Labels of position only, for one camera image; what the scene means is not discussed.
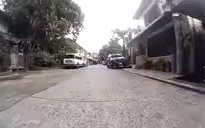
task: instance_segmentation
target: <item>wheel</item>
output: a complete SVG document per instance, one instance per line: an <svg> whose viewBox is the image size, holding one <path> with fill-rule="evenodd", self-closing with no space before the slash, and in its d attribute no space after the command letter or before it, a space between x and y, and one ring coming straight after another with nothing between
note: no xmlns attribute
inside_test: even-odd
<svg viewBox="0 0 205 128"><path fill-rule="evenodd" d="M79 64L76 65L76 69L79 69Z"/></svg>

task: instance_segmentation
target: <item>car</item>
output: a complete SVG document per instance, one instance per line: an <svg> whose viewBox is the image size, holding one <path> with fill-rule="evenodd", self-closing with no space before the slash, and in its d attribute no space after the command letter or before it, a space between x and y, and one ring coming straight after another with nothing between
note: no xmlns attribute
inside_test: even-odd
<svg viewBox="0 0 205 128"><path fill-rule="evenodd" d="M107 58L108 68L123 68L125 66L125 58L121 54L110 54Z"/></svg>
<svg viewBox="0 0 205 128"><path fill-rule="evenodd" d="M75 67L80 68L84 66L84 61L81 57L74 55L74 54L68 54L63 59L63 68L67 67Z"/></svg>

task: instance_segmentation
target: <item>tree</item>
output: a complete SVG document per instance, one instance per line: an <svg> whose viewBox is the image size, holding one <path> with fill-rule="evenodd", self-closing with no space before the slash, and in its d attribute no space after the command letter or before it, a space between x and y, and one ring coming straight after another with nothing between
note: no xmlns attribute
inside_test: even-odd
<svg viewBox="0 0 205 128"><path fill-rule="evenodd" d="M30 50L48 51L58 38L77 38L84 15L71 0L5 0L5 11L13 18L12 32L28 38Z"/></svg>
<svg viewBox="0 0 205 128"><path fill-rule="evenodd" d="M133 34L137 35L142 28L138 26L137 28L128 28L126 30L115 29L113 30L113 37L110 39L107 45L104 45L99 54L102 60L106 60L109 54L122 53L124 56L127 53L125 46L133 39ZM118 43L123 40L123 47Z"/></svg>
<svg viewBox="0 0 205 128"><path fill-rule="evenodd" d="M122 52L122 47L118 43L118 39L110 39L108 45L104 45L99 52L102 60L106 60L109 54L120 54Z"/></svg>
<svg viewBox="0 0 205 128"><path fill-rule="evenodd" d="M120 29L115 29L113 30L113 36L116 37L119 40L123 41L123 50L122 50L122 54L124 57L126 57L126 44L128 46L128 43L133 39L133 34L137 34L141 31L141 27L137 27L137 28L128 28L126 30L120 30Z"/></svg>

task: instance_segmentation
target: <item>overcast sky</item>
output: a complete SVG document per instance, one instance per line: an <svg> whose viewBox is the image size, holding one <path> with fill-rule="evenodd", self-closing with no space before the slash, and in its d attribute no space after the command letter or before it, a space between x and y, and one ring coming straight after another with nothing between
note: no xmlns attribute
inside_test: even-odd
<svg viewBox="0 0 205 128"><path fill-rule="evenodd" d="M89 52L99 52L111 38L111 30L143 25L134 21L141 0L74 0L85 14L84 27L77 43Z"/></svg>

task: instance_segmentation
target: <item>building facade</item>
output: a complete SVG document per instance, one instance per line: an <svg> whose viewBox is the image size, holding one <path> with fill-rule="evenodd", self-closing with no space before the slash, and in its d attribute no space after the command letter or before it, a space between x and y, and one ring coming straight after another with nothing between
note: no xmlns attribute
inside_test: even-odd
<svg viewBox="0 0 205 128"><path fill-rule="evenodd" d="M3 38L6 42L10 43L10 69L23 69L23 55L18 51L19 39L9 33L10 23L10 17L0 10L0 38Z"/></svg>
<svg viewBox="0 0 205 128"><path fill-rule="evenodd" d="M137 65L162 60L178 74L204 72L205 0L143 0L134 16L141 18L146 27L131 41Z"/></svg>

